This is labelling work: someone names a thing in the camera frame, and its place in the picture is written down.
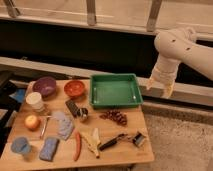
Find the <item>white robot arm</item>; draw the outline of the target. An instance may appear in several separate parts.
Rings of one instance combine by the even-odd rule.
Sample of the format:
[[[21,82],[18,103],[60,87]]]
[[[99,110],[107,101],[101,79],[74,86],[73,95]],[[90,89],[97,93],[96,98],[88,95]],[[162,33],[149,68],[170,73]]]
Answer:
[[[185,27],[159,32],[154,39],[158,58],[152,69],[146,89],[154,82],[164,86],[163,98],[170,98],[180,63],[213,81],[213,48],[196,43],[197,36],[193,28]]]

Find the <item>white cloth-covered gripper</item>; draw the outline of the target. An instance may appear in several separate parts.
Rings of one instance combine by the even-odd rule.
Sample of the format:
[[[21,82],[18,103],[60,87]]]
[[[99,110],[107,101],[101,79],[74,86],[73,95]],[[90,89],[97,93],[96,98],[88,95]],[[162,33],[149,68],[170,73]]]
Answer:
[[[150,90],[154,82],[164,85],[163,97],[170,98],[173,93],[180,61],[159,55],[147,81],[146,90]]]

